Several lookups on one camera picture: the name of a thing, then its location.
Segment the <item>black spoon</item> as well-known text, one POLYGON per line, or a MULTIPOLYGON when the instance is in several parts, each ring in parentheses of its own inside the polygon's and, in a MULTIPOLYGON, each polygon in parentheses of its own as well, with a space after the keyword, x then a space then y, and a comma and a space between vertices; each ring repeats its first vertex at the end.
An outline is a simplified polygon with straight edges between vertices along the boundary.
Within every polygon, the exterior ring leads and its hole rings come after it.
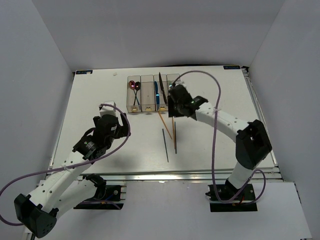
POLYGON ((135 89, 134 105, 136 104, 136 102, 139 105, 140 102, 139 102, 139 99, 138 99, 138 91, 141 89, 141 82, 140 81, 135 82, 134 89, 135 89))

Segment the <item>rainbow spoon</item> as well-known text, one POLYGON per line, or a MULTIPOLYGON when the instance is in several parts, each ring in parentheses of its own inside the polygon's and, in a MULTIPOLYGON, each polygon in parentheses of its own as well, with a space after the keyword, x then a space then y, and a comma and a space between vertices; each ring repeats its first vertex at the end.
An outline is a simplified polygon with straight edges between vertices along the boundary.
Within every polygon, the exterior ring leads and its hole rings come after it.
POLYGON ((131 89, 131 90, 133 90, 133 92, 134 92, 134 102, 133 102, 133 104, 135 105, 136 104, 136 83, 133 81, 133 80, 131 80, 129 83, 129 88, 131 89))

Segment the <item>rainbow fork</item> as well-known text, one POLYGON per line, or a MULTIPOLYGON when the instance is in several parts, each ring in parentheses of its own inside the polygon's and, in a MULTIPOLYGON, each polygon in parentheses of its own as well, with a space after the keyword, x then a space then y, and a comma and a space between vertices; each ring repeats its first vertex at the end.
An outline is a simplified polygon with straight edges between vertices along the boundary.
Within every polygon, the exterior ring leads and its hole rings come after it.
POLYGON ((172 80, 168 80, 167 84, 168 84, 168 88, 169 89, 171 89, 173 87, 173 81, 172 80))

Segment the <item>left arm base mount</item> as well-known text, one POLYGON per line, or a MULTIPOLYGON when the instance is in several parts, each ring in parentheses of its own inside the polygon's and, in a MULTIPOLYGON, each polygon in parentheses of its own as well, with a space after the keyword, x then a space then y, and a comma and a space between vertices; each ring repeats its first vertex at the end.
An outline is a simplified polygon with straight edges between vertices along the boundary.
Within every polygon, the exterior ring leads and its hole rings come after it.
POLYGON ((107 181, 97 174, 85 175, 83 180, 93 182, 96 192, 74 207, 75 210, 121 210, 126 199, 126 186, 107 184, 107 181))

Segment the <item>black knife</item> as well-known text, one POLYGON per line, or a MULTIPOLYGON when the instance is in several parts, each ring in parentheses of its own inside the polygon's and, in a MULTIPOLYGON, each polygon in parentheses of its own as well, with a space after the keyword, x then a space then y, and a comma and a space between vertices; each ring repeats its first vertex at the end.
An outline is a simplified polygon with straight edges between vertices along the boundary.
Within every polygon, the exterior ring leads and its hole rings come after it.
POLYGON ((160 89, 162 91, 163 101, 167 105, 168 104, 168 98, 166 96, 166 92, 165 92, 165 88, 164 88, 164 84, 163 84, 163 80, 162 80, 162 75, 161 75, 160 72, 158 73, 158 78, 159 78, 159 83, 160 83, 160 89))

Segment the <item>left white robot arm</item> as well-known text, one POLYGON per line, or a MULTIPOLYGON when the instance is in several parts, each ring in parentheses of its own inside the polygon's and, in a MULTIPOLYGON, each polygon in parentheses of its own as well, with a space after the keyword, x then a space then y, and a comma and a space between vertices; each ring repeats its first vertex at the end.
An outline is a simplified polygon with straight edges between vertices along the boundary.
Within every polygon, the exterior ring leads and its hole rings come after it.
POLYGON ((120 118, 114 113, 95 116, 93 122, 94 127, 74 145, 61 171, 55 171, 28 195, 19 194, 14 200, 17 219, 37 238, 46 236, 68 210, 87 199, 101 200, 106 194, 106 181, 95 173, 84 176, 69 189, 94 160, 106 154, 115 139, 127 137, 130 132, 126 114, 120 118))

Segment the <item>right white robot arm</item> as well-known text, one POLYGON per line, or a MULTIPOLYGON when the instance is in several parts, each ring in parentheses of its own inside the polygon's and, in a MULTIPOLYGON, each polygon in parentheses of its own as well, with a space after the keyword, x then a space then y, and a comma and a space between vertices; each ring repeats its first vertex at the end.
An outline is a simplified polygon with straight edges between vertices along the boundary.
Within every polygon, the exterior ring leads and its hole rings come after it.
POLYGON ((215 108, 201 96, 192 98, 184 85, 178 84, 168 92, 170 117, 190 117, 223 133, 235 143, 237 163, 226 180, 226 195, 236 200, 244 193, 243 185, 262 160, 272 151, 265 125, 258 119, 241 120, 215 108))

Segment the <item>blue knife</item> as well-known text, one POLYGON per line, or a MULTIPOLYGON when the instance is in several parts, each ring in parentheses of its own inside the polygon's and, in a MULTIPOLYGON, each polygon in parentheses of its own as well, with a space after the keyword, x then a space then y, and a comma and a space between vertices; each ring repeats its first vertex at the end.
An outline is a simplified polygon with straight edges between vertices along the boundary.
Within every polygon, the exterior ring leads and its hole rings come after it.
POLYGON ((155 104, 158 106, 160 104, 160 95, 158 89, 158 83, 154 81, 154 91, 155 91, 155 104))

